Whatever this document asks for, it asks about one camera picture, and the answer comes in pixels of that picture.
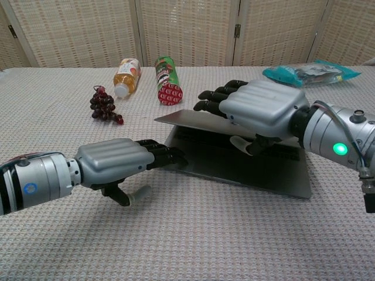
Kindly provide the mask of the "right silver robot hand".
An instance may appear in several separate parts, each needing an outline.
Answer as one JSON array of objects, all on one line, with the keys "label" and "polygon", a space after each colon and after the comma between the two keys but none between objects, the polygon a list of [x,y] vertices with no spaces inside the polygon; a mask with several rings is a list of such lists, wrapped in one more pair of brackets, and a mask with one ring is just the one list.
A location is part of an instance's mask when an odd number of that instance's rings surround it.
[{"label": "right silver robot hand", "polygon": [[255,134],[252,142],[240,136],[230,138],[232,145],[250,156],[293,138],[293,115],[300,109],[309,108],[302,90],[265,80],[251,80],[228,94],[206,90],[198,95],[198,99],[194,111],[226,118]]}]

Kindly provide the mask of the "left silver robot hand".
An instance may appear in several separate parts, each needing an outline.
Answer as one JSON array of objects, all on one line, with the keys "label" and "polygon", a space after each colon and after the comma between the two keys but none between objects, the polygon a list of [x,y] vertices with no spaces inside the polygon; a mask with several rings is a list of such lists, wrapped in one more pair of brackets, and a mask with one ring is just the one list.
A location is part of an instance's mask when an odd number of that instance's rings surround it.
[{"label": "left silver robot hand", "polygon": [[168,165],[186,166],[185,154],[153,139],[116,138],[82,145],[74,157],[80,176],[79,185],[100,190],[123,207],[131,206],[149,191],[143,186],[132,194],[124,193],[119,184],[146,170]]}]

